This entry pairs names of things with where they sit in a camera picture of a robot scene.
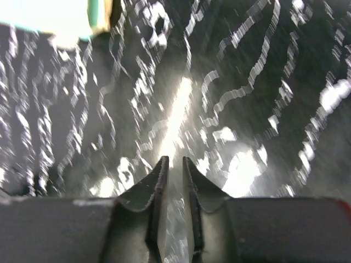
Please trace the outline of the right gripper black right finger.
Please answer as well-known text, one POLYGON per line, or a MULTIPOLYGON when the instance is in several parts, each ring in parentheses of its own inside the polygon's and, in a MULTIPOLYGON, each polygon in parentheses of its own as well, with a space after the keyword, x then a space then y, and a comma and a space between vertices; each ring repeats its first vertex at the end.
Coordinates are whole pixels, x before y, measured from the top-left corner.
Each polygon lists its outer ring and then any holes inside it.
POLYGON ((350 206, 333 198, 233 198, 183 158, 190 262, 350 262, 350 206))

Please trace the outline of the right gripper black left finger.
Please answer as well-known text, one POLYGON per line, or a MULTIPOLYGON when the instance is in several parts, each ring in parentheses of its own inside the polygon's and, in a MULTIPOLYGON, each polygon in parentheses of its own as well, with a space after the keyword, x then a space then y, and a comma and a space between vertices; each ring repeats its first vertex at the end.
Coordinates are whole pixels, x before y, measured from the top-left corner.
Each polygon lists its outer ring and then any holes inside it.
POLYGON ((161 262, 169 158, 114 198, 1 192, 1 262, 161 262))

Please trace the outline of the teal patterned towel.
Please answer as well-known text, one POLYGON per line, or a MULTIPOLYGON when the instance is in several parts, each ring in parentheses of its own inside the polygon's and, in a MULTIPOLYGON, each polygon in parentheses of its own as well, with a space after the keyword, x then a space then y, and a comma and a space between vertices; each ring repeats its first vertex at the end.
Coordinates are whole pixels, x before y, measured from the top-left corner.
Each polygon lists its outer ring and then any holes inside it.
POLYGON ((113 1, 1 1, 1 24, 51 34, 56 45, 72 48, 110 31, 113 1))

